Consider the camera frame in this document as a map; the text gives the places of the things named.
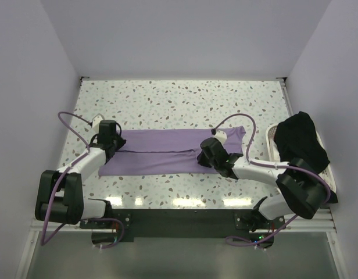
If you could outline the purple t shirt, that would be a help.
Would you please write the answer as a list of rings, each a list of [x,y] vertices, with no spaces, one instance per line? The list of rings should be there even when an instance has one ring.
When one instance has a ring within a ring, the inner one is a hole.
[[[126,130],[127,141],[105,165],[100,176],[149,176],[160,174],[216,174],[198,164],[200,144],[212,136],[209,129]]]

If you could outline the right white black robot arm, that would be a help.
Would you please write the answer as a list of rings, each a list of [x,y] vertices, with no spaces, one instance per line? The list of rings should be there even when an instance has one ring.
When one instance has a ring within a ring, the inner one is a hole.
[[[275,196],[262,198],[241,218],[251,231],[266,228],[287,214],[312,219],[321,206],[338,203],[336,193],[303,159],[294,158],[289,163],[252,161],[240,153],[228,153],[215,137],[204,140],[200,148],[199,165],[226,178],[253,180],[279,190]]]

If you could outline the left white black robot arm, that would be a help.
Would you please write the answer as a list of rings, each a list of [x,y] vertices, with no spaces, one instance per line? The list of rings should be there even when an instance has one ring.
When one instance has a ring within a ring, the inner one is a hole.
[[[113,223],[111,205],[103,199],[86,200],[83,181],[99,170],[123,147],[121,127],[114,120],[99,123],[96,142],[65,167],[41,174],[35,205],[35,218],[60,224],[77,224],[93,219],[100,228]]]

